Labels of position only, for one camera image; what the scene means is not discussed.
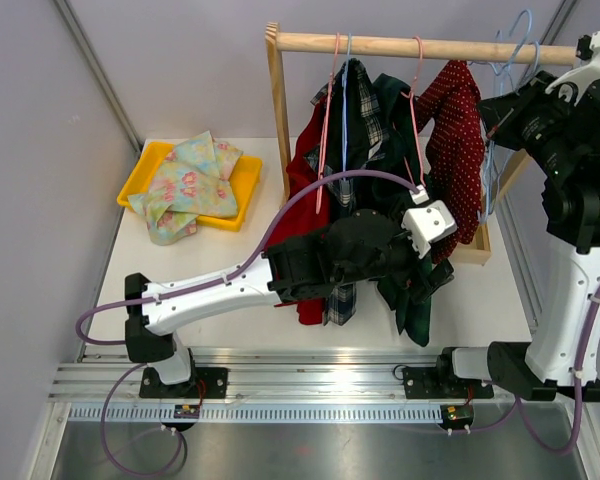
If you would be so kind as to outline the pastel floral skirt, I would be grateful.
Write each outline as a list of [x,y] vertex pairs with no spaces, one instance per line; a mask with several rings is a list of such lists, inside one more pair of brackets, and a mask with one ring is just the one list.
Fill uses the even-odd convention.
[[239,207],[229,179],[242,154],[208,131],[175,145],[147,190],[129,197],[150,240],[171,245],[196,232],[199,216],[236,216]]

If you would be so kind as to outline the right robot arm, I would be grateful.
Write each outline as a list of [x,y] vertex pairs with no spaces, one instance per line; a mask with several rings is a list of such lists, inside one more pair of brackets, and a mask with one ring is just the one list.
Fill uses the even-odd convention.
[[544,173],[550,285],[529,342],[448,347],[432,367],[405,367],[409,399],[557,395],[600,403],[600,78],[538,73],[478,105],[488,138],[524,150]]

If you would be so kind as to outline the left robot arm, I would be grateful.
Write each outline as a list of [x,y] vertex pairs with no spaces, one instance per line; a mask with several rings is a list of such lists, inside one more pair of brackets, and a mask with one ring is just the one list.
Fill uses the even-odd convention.
[[225,397],[227,369],[197,367],[177,336],[179,328],[195,321],[247,307],[325,299],[338,287],[383,278],[406,286],[417,302],[429,299],[451,280],[453,268],[444,261],[425,272],[423,262],[456,228],[439,202],[409,209],[401,220],[365,209],[291,236],[234,269],[172,284],[128,275],[125,347],[129,359],[144,367],[140,397]]

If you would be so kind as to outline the red polka dot skirt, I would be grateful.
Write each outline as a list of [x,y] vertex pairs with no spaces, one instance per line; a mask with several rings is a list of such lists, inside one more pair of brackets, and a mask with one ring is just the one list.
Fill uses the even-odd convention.
[[417,129],[433,124],[425,147],[430,166],[427,189],[446,205],[457,226],[453,234],[432,246],[435,264],[450,257],[458,244],[470,244],[479,225],[485,154],[477,110],[480,100],[467,63],[452,60],[415,104]]

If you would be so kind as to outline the blue hanger with dotted skirt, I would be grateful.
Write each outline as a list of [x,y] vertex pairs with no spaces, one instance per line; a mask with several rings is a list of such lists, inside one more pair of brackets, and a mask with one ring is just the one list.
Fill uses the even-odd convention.
[[[534,47],[532,62],[532,72],[535,72],[539,65],[539,43],[537,41],[527,42],[526,45]],[[487,62],[492,69],[494,62]],[[517,91],[518,88],[513,85],[511,91]],[[495,205],[495,195],[500,191],[500,180],[502,173],[496,167],[495,162],[495,143],[492,140],[485,140],[485,157],[481,166],[481,186],[483,187],[483,200],[481,210],[477,213],[479,225],[485,225],[493,213]]]

